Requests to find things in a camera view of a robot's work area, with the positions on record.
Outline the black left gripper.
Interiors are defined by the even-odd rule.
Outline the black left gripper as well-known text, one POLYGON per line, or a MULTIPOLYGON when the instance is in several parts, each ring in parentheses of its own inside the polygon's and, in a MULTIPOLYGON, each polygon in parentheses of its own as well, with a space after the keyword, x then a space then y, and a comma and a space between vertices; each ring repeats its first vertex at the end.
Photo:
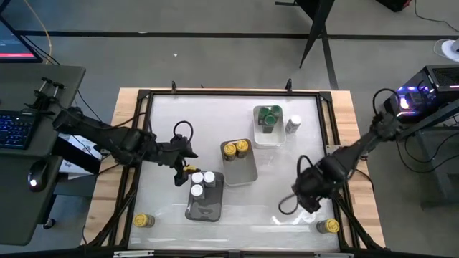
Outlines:
POLYGON ((187 182, 187 175, 199 172, 195 166, 185 166, 186 158, 198 158, 186 136, 175 135, 169 142, 159 143, 157 158, 160 166, 168 166, 177 171, 174 176, 175 186, 182 186, 187 182))

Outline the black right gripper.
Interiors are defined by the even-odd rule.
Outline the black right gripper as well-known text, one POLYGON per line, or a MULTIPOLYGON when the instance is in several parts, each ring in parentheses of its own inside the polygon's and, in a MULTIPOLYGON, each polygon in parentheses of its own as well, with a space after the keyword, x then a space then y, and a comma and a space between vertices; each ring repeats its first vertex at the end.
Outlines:
MULTIPOLYGON (((344 183, 344 173, 340 170, 322 171, 320 167, 313 166, 300 172, 293 184, 293 193, 302 198, 328 198, 344 183)), ((320 201, 313 200, 312 208, 307 202, 303 202, 303 208, 311 213, 317 212, 320 208, 320 201)))

